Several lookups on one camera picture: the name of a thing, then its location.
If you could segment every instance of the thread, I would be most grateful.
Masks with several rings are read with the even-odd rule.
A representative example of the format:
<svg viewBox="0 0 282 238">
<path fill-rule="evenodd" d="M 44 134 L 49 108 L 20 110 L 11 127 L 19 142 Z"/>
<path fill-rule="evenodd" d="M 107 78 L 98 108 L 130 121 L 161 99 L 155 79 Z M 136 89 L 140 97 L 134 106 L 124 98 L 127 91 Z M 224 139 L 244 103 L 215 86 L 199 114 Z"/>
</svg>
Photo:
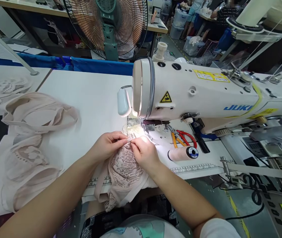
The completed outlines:
<svg viewBox="0 0 282 238">
<path fill-rule="evenodd" d="M 198 157 L 198 150 L 192 146 L 175 148 L 167 152 L 167 157 L 171 161 L 192 160 Z"/>
</svg>

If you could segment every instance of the hand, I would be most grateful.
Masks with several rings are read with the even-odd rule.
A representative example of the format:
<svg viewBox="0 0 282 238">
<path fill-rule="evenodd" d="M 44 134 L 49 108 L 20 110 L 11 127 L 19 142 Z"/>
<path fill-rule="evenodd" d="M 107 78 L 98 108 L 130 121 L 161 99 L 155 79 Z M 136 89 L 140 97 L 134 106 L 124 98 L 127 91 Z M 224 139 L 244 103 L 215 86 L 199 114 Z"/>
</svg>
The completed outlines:
<svg viewBox="0 0 282 238">
<path fill-rule="evenodd" d="M 94 162 L 103 162 L 114 155 L 127 142 L 128 137 L 120 131 L 104 133 L 87 152 L 86 157 Z"/>
<path fill-rule="evenodd" d="M 155 145 L 145 136 L 133 139 L 131 146 L 136 162 L 145 169 L 149 175 L 155 172 L 157 167 L 162 164 L 158 158 Z"/>
</svg>

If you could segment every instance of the warning label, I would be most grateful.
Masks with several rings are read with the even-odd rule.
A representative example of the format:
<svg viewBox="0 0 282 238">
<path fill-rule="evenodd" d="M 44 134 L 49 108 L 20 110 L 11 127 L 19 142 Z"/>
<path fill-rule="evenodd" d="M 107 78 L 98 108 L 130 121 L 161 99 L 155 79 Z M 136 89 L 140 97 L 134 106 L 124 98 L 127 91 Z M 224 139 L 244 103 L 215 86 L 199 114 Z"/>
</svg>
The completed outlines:
<svg viewBox="0 0 282 238">
<path fill-rule="evenodd" d="M 168 93 L 168 91 L 166 91 L 166 93 L 164 94 L 164 96 L 162 97 L 160 103 L 166 103 L 166 102 L 172 102 L 170 94 Z"/>
</svg>

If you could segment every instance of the storage bin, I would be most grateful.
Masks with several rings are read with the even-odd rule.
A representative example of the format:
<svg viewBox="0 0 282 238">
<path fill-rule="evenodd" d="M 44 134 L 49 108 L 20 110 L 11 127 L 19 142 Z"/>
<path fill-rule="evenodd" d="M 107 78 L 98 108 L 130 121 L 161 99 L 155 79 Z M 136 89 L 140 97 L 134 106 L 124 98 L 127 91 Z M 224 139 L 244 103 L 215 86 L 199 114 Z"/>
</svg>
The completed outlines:
<svg viewBox="0 0 282 238">
<path fill-rule="evenodd" d="M 172 8 L 172 0 L 163 0 L 162 13 L 169 14 Z"/>
<path fill-rule="evenodd" d="M 174 25 L 174 22 L 173 22 L 172 23 L 172 29 L 171 29 L 171 32 L 170 32 L 170 37 L 174 40 L 179 40 L 183 30 L 184 30 L 184 27 L 177 27 L 177 26 Z"/>
<path fill-rule="evenodd" d="M 188 16 L 189 14 L 187 14 L 186 12 L 183 12 L 180 9 L 176 9 L 173 22 L 174 25 L 176 27 L 184 27 Z"/>
<path fill-rule="evenodd" d="M 161 13 L 161 20 L 166 25 L 168 20 L 168 13 Z"/>
<path fill-rule="evenodd" d="M 189 43 L 192 36 L 188 36 L 186 38 L 186 42 L 183 48 L 183 51 L 188 54 L 189 56 L 197 56 L 200 52 L 201 48 L 205 45 L 204 42 L 197 42 L 192 46 L 192 44 Z"/>
</svg>

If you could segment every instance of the beige fabric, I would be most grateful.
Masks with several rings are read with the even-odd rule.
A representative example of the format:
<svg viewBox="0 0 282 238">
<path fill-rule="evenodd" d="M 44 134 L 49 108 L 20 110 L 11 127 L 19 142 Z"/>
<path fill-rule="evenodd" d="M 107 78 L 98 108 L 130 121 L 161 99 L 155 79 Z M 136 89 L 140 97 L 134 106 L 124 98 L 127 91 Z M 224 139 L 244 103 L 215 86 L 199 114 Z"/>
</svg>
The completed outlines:
<svg viewBox="0 0 282 238">
<path fill-rule="evenodd" d="M 110 174 L 112 186 L 107 194 L 100 194 L 103 179 Z M 105 211 L 122 207 L 131 202 L 142 188 L 156 187 L 152 179 L 135 161 L 131 143 L 125 144 L 117 154 L 106 160 L 98 177 L 94 195 L 99 202 L 105 202 Z"/>
<path fill-rule="evenodd" d="M 42 134 L 76 123 L 76 110 L 49 95 L 27 93 L 1 105 L 9 125 L 0 142 L 0 215 L 16 212 L 50 185 L 60 166 L 39 150 Z"/>
</svg>

